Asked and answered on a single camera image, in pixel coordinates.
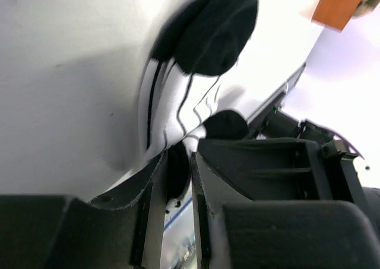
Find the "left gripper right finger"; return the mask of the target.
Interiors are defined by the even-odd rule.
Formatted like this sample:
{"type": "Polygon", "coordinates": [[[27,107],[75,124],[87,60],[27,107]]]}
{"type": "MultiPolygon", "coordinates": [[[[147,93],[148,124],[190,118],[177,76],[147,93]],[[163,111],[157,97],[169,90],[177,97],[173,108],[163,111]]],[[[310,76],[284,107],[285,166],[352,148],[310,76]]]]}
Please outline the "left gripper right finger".
{"type": "Polygon", "coordinates": [[[370,220],[345,201],[252,201],[191,161],[199,268],[378,268],[370,220]]]}

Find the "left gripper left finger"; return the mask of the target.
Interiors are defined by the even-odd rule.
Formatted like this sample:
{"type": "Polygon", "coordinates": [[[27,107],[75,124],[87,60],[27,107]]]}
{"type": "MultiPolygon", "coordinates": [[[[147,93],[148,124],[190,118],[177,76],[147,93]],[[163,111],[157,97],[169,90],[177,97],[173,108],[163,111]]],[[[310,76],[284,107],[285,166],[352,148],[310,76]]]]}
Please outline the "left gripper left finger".
{"type": "Polygon", "coordinates": [[[84,202],[70,195],[1,197],[2,268],[159,268],[167,153],[84,202]]]}

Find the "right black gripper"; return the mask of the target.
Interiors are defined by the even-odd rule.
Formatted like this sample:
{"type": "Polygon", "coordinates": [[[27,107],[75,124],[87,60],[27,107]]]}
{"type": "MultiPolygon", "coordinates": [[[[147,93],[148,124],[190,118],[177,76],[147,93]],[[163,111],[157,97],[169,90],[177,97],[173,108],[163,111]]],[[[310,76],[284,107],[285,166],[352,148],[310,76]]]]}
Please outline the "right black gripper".
{"type": "Polygon", "coordinates": [[[344,138],[309,120],[271,111],[255,118],[264,140],[201,140],[198,152],[210,170],[250,200],[328,200],[356,204],[379,221],[379,189],[362,187],[344,138]]]}

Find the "white black striped sock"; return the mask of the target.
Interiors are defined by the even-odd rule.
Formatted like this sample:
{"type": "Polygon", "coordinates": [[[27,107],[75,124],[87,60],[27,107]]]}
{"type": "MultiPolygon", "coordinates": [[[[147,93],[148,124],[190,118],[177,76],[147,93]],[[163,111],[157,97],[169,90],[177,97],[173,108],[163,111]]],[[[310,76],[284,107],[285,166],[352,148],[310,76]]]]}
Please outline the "white black striped sock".
{"type": "Polygon", "coordinates": [[[189,158],[198,135],[242,137],[248,127],[232,111],[217,112],[218,93],[236,69],[256,26],[259,0],[193,0],[161,29],[138,95],[142,156],[169,153],[168,200],[188,190],[189,158]]]}

